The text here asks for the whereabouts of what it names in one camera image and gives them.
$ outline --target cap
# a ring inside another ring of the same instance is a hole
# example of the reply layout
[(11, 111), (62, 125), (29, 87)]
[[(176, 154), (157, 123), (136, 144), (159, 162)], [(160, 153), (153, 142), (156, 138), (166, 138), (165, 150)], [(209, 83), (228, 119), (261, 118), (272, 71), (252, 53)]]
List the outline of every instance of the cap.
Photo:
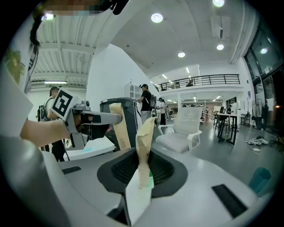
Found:
[(143, 84), (141, 87), (145, 87), (145, 88), (147, 88), (148, 89), (148, 85), (147, 84)]

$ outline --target white office chair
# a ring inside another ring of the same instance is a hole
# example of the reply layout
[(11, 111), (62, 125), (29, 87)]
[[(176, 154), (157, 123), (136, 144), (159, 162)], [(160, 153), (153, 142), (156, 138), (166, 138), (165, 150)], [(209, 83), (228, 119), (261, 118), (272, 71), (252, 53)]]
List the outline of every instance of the white office chair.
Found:
[[(156, 142), (168, 150), (184, 153), (200, 144), (199, 121), (202, 107), (180, 108), (173, 125), (160, 125), (161, 136)], [(174, 133), (163, 134), (162, 128), (171, 127)]]

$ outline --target paper bag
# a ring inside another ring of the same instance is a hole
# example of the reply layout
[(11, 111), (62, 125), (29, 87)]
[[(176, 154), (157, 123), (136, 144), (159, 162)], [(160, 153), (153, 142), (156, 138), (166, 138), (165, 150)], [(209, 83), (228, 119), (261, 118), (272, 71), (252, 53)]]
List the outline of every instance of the paper bag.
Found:
[(121, 150), (131, 148), (121, 103), (110, 104), (110, 112), (112, 114), (120, 114), (122, 116), (122, 121), (114, 124), (114, 131), (119, 144), (119, 148)]
[(152, 144), (155, 117), (148, 118), (136, 134), (136, 151), (139, 159), (139, 188), (146, 186), (150, 169), (148, 158)]

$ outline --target balcony railing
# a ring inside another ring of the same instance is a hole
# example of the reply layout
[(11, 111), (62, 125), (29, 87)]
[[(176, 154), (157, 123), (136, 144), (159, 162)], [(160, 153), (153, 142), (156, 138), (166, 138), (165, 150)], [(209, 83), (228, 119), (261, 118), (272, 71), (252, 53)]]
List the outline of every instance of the balcony railing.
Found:
[(156, 86), (158, 91), (177, 89), (182, 87), (214, 85), (214, 84), (240, 84), (239, 74), (216, 74), (196, 76), (162, 83)]

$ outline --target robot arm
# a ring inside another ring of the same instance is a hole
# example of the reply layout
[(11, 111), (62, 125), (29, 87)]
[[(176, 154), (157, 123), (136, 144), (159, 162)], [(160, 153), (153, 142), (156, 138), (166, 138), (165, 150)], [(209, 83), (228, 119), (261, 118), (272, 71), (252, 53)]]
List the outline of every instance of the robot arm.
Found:
[[(81, 100), (71, 92), (60, 88), (52, 111), (63, 119), (65, 126), (70, 133), (72, 149), (82, 150), (89, 140), (104, 137), (109, 124), (119, 123), (122, 120), (120, 114), (93, 112), (89, 102)], [(81, 115), (81, 125), (76, 127), (74, 115)]]

